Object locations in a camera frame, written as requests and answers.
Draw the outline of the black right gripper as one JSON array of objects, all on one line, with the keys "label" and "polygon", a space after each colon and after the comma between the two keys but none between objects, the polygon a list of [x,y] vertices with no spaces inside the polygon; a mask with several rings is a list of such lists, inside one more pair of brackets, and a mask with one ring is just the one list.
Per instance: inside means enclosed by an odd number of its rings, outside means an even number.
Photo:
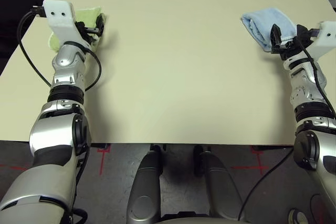
[{"label": "black right gripper", "polygon": [[[297,37],[298,40],[308,40],[309,30],[305,26],[298,24]],[[296,37],[282,40],[280,27],[273,24],[271,28],[271,53],[279,54],[282,60],[287,60],[303,51],[298,40]]]}]

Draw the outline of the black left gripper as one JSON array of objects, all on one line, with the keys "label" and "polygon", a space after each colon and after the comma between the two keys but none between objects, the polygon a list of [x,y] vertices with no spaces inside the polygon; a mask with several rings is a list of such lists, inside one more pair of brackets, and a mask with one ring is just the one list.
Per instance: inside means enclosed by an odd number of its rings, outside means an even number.
[{"label": "black left gripper", "polygon": [[76,22],[77,30],[87,43],[96,43],[104,30],[104,15],[101,13],[96,19],[96,27],[86,27],[84,22]]}]

